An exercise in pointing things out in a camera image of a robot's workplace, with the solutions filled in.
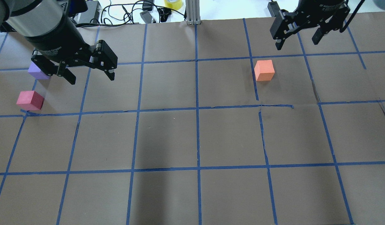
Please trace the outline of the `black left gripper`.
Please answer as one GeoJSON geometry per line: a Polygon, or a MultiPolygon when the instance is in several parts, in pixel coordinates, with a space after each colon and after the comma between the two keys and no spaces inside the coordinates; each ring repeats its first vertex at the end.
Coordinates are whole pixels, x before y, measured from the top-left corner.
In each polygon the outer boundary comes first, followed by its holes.
{"type": "Polygon", "coordinates": [[[118,57],[111,47],[104,40],[98,40],[94,46],[88,45],[65,14],[47,34],[25,39],[38,50],[32,52],[31,61],[47,76],[57,75],[74,85],[75,75],[67,68],[66,62],[61,61],[77,57],[78,60],[91,62],[91,68],[103,71],[110,81],[115,79],[118,57]]]}

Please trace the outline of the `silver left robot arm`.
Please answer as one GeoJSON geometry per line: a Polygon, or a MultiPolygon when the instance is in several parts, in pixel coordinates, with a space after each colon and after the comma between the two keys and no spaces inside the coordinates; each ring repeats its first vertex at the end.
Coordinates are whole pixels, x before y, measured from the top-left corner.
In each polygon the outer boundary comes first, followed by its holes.
{"type": "Polygon", "coordinates": [[[103,71],[113,81],[118,57],[104,41],[88,45],[56,0],[0,0],[0,26],[7,22],[34,47],[31,61],[46,76],[74,85],[70,67],[103,71]]]}

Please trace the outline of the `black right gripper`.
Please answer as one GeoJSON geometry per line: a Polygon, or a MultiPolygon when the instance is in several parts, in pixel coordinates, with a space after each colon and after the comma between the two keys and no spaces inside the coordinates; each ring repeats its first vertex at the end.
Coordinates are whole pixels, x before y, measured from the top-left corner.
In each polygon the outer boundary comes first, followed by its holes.
{"type": "Polygon", "coordinates": [[[344,0],[300,0],[294,12],[280,10],[270,28],[277,50],[285,40],[298,31],[318,27],[312,37],[317,45],[331,30],[343,30],[344,20],[350,12],[344,0]]]}

